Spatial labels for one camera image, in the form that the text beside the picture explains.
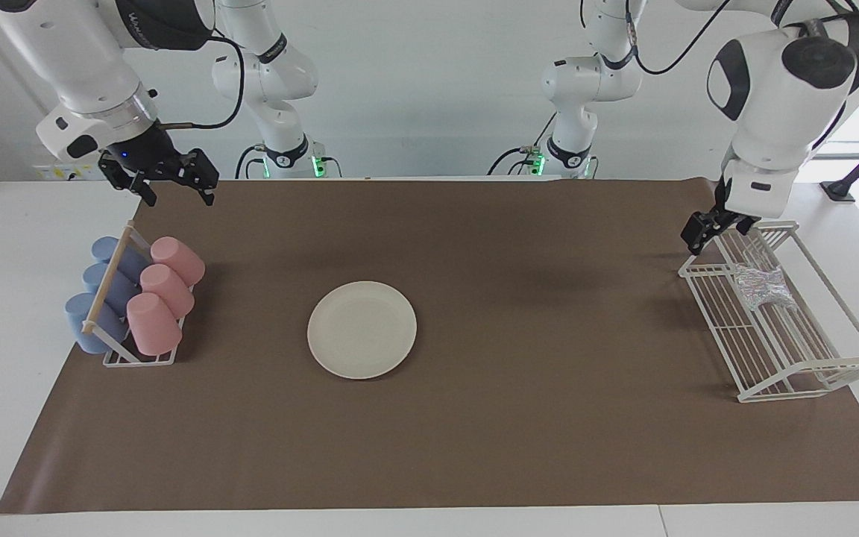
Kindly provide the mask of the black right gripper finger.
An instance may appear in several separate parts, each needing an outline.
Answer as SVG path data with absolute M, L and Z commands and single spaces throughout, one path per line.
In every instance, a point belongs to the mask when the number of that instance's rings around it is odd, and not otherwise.
M 144 172 L 130 173 L 111 153 L 100 153 L 98 167 L 112 188 L 139 196 L 149 207 L 157 203 L 157 195 L 146 180 Z
M 211 207 L 215 201 L 219 173 L 209 157 L 200 148 L 178 155 L 176 183 L 192 188 L 205 205 Z

